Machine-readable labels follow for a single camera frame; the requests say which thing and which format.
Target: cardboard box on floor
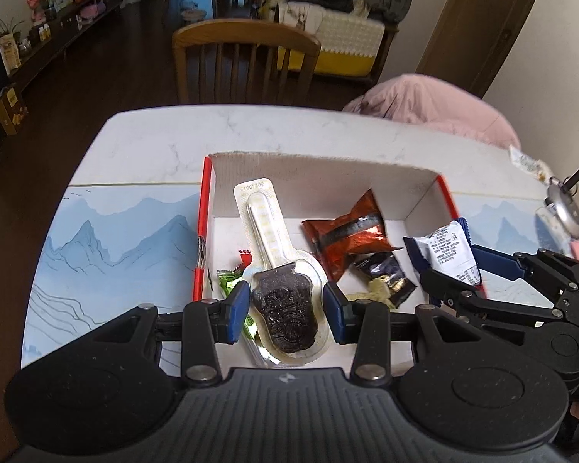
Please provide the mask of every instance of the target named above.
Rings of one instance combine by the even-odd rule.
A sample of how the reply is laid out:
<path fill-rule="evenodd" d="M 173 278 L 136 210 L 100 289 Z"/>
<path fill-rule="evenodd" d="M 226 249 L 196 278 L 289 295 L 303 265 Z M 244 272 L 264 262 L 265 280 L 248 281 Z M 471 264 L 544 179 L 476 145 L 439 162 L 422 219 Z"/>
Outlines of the cardboard box on floor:
<path fill-rule="evenodd" d="M 394 164 L 348 159 L 323 159 L 302 155 L 268 153 L 219 153 L 206 157 L 199 205 L 200 259 L 195 274 L 193 299 L 222 299 L 217 270 L 233 269 L 240 262 L 238 251 L 247 245 L 234 199 L 234 187 L 245 181 L 267 177 L 274 185 L 285 224 L 295 248 L 312 252 L 302 229 L 305 219 L 333 219 L 348 213 L 356 201 L 372 188 L 386 222 L 391 245 L 403 247 L 403 236 L 424 236 L 457 217 L 444 179 L 433 171 Z M 405 250 L 397 250 L 406 275 L 418 280 Z M 346 294 L 367 292 L 364 280 L 348 270 L 339 287 Z M 418 287 L 401 305 L 413 313 L 425 297 Z M 232 367 L 254 367 L 241 341 L 217 345 L 224 375 Z M 349 372 L 356 345 L 333 343 L 328 351 L 305 367 L 343 367 Z M 412 366 L 409 343 L 391 343 L 395 373 Z"/>

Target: tv cabinet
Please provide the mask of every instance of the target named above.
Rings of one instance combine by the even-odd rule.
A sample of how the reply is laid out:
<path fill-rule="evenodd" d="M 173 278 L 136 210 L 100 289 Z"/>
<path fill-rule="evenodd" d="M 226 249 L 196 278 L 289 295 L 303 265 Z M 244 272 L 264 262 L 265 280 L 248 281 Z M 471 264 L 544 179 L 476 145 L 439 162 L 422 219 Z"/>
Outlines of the tv cabinet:
<path fill-rule="evenodd" d="M 60 54 L 65 54 L 66 49 L 88 29 L 94 26 L 101 19 L 105 18 L 111 12 L 118 10 L 122 0 L 103 0 L 107 10 L 103 12 L 90 24 L 85 25 L 81 30 L 77 28 L 76 15 L 93 0 L 83 0 L 80 3 L 71 3 L 58 12 L 56 19 L 49 22 L 52 31 L 52 37 L 49 40 L 40 42 L 29 55 L 22 58 L 22 66 L 11 71 L 9 77 L 12 82 L 17 83 L 20 90 L 23 91 L 30 85 L 48 64 L 51 63 Z"/>

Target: blue gripper pad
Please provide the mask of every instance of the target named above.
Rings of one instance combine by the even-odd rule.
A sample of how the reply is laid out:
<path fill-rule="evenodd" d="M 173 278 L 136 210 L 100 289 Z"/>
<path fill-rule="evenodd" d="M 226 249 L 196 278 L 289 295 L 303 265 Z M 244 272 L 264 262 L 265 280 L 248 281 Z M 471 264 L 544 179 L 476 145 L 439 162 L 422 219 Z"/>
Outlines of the blue gripper pad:
<path fill-rule="evenodd" d="M 227 296 L 225 302 L 230 307 L 229 325 L 227 327 L 228 343 L 232 345 L 238 342 L 244 320 L 249 313 L 251 304 L 251 288 L 244 280 L 241 280 Z"/>
<path fill-rule="evenodd" d="M 494 273 L 508 280 L 517 280 L 525 276 L 525 271 L 511 255 L 481 245 L 472 245 L 472 253 L 478 267 L 485 272 Z"/>
<path fill-rule="evenodd" d="M 324 286 L 322 292 L 322 303 L 324 314 L 328 320 L 328 325 L 337 343 L 345 343 L 345 325 L 343 324 L 343 310 L 341 304 L 335 297 L 329 284 Z"/>

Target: white packet on table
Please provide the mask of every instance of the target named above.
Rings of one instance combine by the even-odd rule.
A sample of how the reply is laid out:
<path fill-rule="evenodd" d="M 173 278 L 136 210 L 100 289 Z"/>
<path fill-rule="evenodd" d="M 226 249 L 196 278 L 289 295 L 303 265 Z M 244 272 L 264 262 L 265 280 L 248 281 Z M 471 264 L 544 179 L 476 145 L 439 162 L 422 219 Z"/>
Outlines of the white packet on table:
<path fill-rule="evenodd" d="M 538 179 L 545 184 L 549 183 L 549 179 L 553 176 L 553 172 L 545 162 L 542 160 L 535 160 L 529 155 L 518 150 L 512 144 L 508 148 L 508 153 L 511 157 L 511 162 L 515 167 L 522 170 L 526 174 Z"/>
<path fill-rule="evenodd" d="M 434 270 L 470 285 L 480 284 L 480 272 L 472 249 L 457 221 L 414 240 Z"/>

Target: pink cushion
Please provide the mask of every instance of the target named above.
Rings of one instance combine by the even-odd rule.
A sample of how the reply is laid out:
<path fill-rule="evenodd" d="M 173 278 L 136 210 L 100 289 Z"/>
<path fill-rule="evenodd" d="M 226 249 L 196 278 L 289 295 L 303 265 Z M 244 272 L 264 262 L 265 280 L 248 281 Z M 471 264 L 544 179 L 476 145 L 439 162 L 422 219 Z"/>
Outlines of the pink cushion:
<path fill-rule="evenodd" d="M 447 82 L 403 74 L 377 84 L 343 111 L 423 125 L 508 149 L 521 149 L 508 120 L 482 99 Z"/>

